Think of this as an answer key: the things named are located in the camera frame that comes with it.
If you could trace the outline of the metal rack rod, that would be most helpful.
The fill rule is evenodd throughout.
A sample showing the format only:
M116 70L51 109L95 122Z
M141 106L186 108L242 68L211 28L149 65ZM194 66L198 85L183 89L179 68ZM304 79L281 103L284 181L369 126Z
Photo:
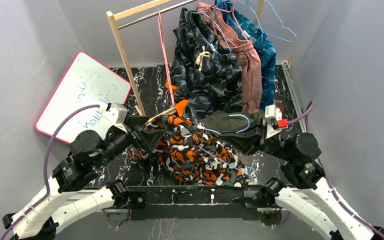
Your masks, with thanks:
M180 2L180 3L178 3L178 4L175 4L175 5L172 5L172 6L170 6L170 7L164 8L164 9L162 9L162 10L153 12L153 13L148 14L148 15L145 15L145 16L143 16L143 17L141 17L141 18L138 18L138 19L136 19L136 20L134 20L134 21L128 22L128 23L123 24L123 25L120 25L120 26L117 27L117 29L118 29L118 30L124 29L124 28L129 27L129 26L132 26L132 25L134 25L134 24L143 22L143 21L145 21L145 20L147 20L147 19L156 17L156 16L158 16L159 14L163 14L163 13L166 13L166 12L169 12L169 11L172 11L172 10L175 10L175 9L177 9L177 8L183 7L183 6L187 5L187 4L191 4L191 3L196 2L196 1L197 1L197 0L186 0L186 1Z

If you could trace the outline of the olive green shorts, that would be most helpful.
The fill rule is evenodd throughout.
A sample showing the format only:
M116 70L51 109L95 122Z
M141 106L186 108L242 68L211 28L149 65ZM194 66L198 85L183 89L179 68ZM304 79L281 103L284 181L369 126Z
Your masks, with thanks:
M248 122L252 124L257 119L265 116L264 111L254 113L232 112L227 113L217 110L211 115L199 120L207 129L217 132L237 132L248 126Z

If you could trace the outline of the pink hanger holding shorts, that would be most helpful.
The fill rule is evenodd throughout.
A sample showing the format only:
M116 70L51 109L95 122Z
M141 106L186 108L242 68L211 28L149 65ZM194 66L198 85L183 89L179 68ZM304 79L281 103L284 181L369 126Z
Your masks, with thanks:
M222 14L223 20L228 24L238 35L240 40L250 41L248 34L244 32L236 15L236 0L215 0L214 5Z

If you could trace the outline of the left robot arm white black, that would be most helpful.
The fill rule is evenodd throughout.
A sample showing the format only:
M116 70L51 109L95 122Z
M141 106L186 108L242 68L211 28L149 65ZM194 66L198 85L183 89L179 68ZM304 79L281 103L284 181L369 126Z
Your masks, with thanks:
M111 126L105 138L94 130L81 132L70 144L70 155L53 170L44 188L22 210L3 217L6 234L13 240L53 240L69 225L95 212L135 205L140 194L130 192L121 180L72 203L68 200L97 178L98 168L130 146L147 153L154 150L164 131L145 128L146 121L146 117L129 117L127 123Z

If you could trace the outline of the dark leaf-pattern shorts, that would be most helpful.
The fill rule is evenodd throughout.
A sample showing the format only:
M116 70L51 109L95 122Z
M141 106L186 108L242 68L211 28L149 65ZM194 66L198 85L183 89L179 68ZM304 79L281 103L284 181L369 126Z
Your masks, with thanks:
M177 88L174 98L187 102L182 115L194 120L216 111L243 109L242 67L203 17L184 7L173 30L176 45L170 76Z

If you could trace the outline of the pink-framed whiteboard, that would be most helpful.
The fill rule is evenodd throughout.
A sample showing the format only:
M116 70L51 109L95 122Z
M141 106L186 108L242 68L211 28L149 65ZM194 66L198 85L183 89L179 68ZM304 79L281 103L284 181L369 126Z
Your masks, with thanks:
M34 127L38 132L52 136L60 123L74 111L89 105L124 104L131 89L127 79L80 51L39 114ZM110 126L104 112L94 107L72 117L58 132L56 139L69 144L86 130L94 130L104 139Z

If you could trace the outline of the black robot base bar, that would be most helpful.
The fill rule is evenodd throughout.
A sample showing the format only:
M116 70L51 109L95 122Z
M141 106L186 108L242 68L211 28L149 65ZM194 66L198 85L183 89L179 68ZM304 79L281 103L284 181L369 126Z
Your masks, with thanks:
M132 220L153 219L241 219L275 226L282 209L265 203L260 186L130 186Z

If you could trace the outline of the pink shorts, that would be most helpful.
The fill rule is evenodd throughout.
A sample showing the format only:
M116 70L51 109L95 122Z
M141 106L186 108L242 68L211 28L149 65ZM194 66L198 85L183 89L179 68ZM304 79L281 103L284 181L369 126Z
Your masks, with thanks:
M220 10L216 10L213 19L209 18L214 5L199 2L196 11L219 37L222 47L231 50L242 69L242 111L247 114L260 111L263 96L262 63L250 40L240 37L238 31L229 26Z

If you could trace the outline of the wooden clothes rack frame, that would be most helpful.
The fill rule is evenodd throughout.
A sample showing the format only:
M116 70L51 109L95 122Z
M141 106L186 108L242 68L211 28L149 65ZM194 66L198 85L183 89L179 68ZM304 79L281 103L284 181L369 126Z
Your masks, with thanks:
M130 9L127 9L127 10L124 10L124 11L121 11L118 13L113 13L110 10L105 13L106 17L108 19L114 40L116 42L120 57L122 59L122 63L123 63L124 68L126 70L128 80L129 80L130 85L132 87L134 97L136 99L137 105L135 105L134 107L140 116L145 116L146 111L144 109L144 105L143 105L141 95L140 95L140 92L139 92L139 89L137 86L137 82L136 82L135 77L134 77L133 72L132 72L132 67L131 67L130 61L128 59L126 47L125 47L123 40L122 40L122 36L120 33L120 31L122 29L120 29L120 30L117 29L117 27L121 26L121 25L118 25L117 21L125 19L127 17L131 17L131 16L139 14L139 13L142 13L142 12L147 11L149 9L159 7L160 5L165 4L167 2L168 2L167 0L152 0L150 2L143 3L141 5L132 7Z

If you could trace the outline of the orange camouflage shorts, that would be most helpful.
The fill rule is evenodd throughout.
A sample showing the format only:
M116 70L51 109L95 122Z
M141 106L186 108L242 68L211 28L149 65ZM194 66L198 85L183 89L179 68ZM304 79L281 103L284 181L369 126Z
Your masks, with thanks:
M239 159L232 145L202 128L204 125L201 122L189 118L157 116L146 126L148 130L165 130L157 146L152 153L135 150L129 159L133 162L156 161L173 178L183 183L235 188L248 185L250 177L226 164L221 165L217 159L201 150L203 148L248 173L246 162Z

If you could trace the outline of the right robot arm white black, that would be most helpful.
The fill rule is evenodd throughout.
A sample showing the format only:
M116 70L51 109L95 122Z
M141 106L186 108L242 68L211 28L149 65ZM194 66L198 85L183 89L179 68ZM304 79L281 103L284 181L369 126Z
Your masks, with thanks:
M315 136L303 132L281 142L286 119L256 120L238 133L220 138L245 155L262 151L285 160L281 171L287 179L271 178L259 190L246 190L234 200L246 208L280 207L303 220L326 240L384 240L384 228L363 220L333 187L322 164Z

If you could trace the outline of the teal patterned shorts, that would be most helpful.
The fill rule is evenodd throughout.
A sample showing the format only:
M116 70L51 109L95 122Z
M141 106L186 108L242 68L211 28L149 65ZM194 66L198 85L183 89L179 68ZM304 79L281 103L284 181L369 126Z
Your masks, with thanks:
M276 50L266 33L259 26L252 23L238 11L236 11L236 17L244 32L249 36L261 60L262 98L260 111L263 111L266 106L274 103Z

